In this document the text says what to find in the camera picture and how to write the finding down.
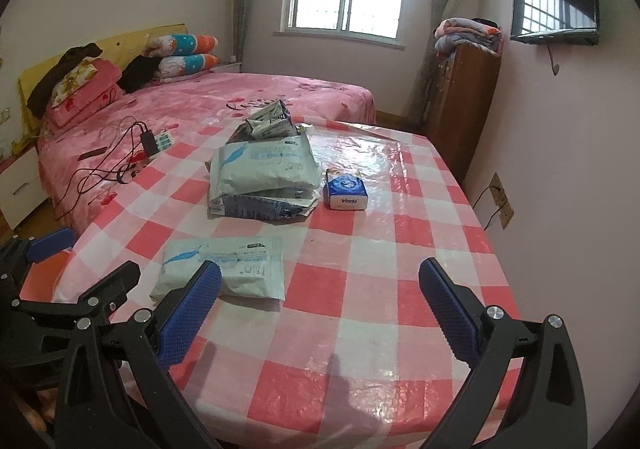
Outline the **dark blue flat package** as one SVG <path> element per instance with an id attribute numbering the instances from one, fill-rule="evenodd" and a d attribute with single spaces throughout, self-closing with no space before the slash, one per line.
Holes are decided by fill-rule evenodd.
<path id="1" fill-rule="evenodd" d="M 271 198 L 248 194 L 224 195 L 208 202 L 207 217 L 232 217 L 260 221 L 287 221 L 306 218 L 318 205 L 319 199 Z"/>

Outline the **white milk carton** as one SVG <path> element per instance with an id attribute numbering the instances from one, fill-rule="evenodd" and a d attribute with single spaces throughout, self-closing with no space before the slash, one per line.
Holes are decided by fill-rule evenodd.
<path id="1" fill-rule="evenodd" d="M 291 114 L 281 99 L 247 117 L 245 124 L 248 135 L 253 140 L 285 138 L 297 134 Z"/>

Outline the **dark brown garment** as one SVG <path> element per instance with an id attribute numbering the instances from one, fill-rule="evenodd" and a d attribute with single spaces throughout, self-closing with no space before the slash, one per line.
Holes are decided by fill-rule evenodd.
<path id="1" fill-rule="evenodd" d="M 41 120 L 51 98 L 54 86 L 85 58 L 97 58 L 103 50 L 95 43 L 73 47 L 66 51 L 58 63 L 53 65 L 30 93 L 27 108 L 32 116 Z"/>

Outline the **pink bed cover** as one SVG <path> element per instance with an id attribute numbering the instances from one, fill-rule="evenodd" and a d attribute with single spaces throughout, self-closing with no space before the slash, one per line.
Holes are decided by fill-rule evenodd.
<path id="1" fill-rule="evenodd" d="M 78 167 L 98 164 L 105 150 L 134 121 L 143 120 L 152 133 L 168 129 L 180 140 L 205 122 L 244 120 L 262 106 L 283 100 L 295 117 L 372 124 L 376 120 L 373 94 L 367 88 L 286 75 L 202 73 L 167 84 L 142 88 L 122 97 L 71 128 L 58 129 L 43 117 L 37 141 L 42 187 L 52 204 L 65 190 Z M 115 198 L 141 167 L 141 155 L 121 183 L 104 182 L 84 195 L 62 224 L 83 232 L 102 208 Z"/>

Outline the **striped cartoon pillow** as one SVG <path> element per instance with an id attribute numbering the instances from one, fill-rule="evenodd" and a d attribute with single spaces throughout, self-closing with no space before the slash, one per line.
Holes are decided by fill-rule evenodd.
<path id="1" fill-rule="evenodd" d="M 160 60 L 155 78 L 165 79 L 201 73 L 215 68 L 219 59 L 210 53 L 190 54 L 190 56 L 166 57 Z"/>
<path id="2" fill-rule="evenodd" d="M 216 45 L 218 45 L 218 39 L 210 35 L 167 34 L 150 38 L 143 55 L 148 58 L 190 56 L 210 53 Z"/>

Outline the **white bedside table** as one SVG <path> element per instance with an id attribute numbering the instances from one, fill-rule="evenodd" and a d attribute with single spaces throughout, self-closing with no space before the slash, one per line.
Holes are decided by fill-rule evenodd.
<path id="1" fill-rule="evenodd" d="M 1 215 L 14 230 L 48 195 L 39 176 L 38 152 L 29 146 L 1 162 L 0 206 Z"/>

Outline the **wall power socket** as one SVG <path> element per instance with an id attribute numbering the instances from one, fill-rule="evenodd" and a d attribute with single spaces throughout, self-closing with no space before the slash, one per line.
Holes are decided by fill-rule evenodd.
<path id="1" fill-rule="evenodd" d="M 508 196 L 506 195 L 506 190 L 503 188 L 500 177 L 496 172 L 490 180 L 490 193 L 494 200 L 497 212 L 497 214 L 492 216 L 491 219 L 498 217 L 501 228 L 506 229 L 514 216 L 514 210 Z"/>

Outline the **brown wooden cabinet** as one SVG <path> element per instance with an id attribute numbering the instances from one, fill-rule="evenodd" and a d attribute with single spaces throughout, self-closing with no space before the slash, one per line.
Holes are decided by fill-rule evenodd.
<path id="1" fill-rule="evenodd" d="M 469 170 L 495 94 L 501 59 L 463 45 L 439 62 L 425 136 L 457 182 Z"/>

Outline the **upper striped cartoon pillow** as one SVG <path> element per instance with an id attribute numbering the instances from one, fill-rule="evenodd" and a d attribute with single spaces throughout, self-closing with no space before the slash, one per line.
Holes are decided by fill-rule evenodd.
<path id="1" fill-rule="evenodd" d="M 148 58 L 190 56 L 210 53 L 216 45 L 218 45 L 218 39 L 210 35 L 167 34 L 150 38 L 143 55 Z"/>

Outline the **folded blankets on cabinet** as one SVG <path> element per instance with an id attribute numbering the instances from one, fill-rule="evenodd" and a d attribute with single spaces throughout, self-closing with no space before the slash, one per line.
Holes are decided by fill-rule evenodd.
<path id="1" fill-rule="evenodd" d="M 459 46 L 469 45 L 498 57 L 502 53 L 503 34 L 498 27 L 472 19 L 449 18 L 440 22 L 435 33 L 435 50 L 451 54 Z"/>

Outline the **white wet wipes pack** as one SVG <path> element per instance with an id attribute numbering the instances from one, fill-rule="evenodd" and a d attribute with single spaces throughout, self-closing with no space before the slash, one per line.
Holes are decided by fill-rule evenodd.
<path id="1" fill-rule="evenodd" d="M 159 301 L 168 292 L 184 287 L 205 261 L 219 267 L 222 295 L 285 300 L 283 243 L 279 237 L 169 241 L 151 299 Z"/>

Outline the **red white checkered tablecloth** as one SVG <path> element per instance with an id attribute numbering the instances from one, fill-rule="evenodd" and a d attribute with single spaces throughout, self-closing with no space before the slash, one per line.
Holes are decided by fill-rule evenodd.
<path id="1" fill-rule="evenodd" d="M 425 138 L 309 121 L 323 167 L 358 172 L 360 212 L 318 206 L 267 224 L 207 214 L 206 163 L 235 123 L 179 139 L 119 191 L 77 240 L 54 296 L 73 302 L 124 261 L 141 270 L 117 310 L 150 307 L 171 240 L 278 237 L 285 298 L 218 299 L 171 374 L 217 438 L 247 448 L 416 448 L 468 367 L 419 289 L 434 257 L 454 281 L 514 313 L 506 277 L 472 206 Z"/>

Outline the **orange plastic stool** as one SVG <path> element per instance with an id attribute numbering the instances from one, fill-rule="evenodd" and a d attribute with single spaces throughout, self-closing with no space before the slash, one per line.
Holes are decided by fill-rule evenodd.
<path id="1" fill-rule="evenodd" d="M 62 250 L 41 263 L 32 265 L 21 288 L 21 299 L 50 303 L 68 258 L 70 258 L 70 250 Z"/>

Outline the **blue Vinda tissue pack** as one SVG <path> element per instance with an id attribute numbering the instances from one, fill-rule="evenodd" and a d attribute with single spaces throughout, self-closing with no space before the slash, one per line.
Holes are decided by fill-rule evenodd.
<path id="1" fill-rule="evenodd" d="M 369 202 L 363 180 L 336 168 L 326 170 L 323 198 L 326 207 L 333 210 L 365 210 Z"/>

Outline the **folded pink quilt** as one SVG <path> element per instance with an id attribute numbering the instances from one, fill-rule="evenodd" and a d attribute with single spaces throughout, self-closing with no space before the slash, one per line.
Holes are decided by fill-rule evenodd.
<path id="1" fill-rule="evenodd" d="M 94 60 L 93 66 L 96 74 L 87 83 L 60 104 L 49 103 L 44 115 L 50 124 L 58 129 L 71 128 L 122 97 L 122 90 L 117 85 L 122 76 L 120 68 L 103 59 Z"/>

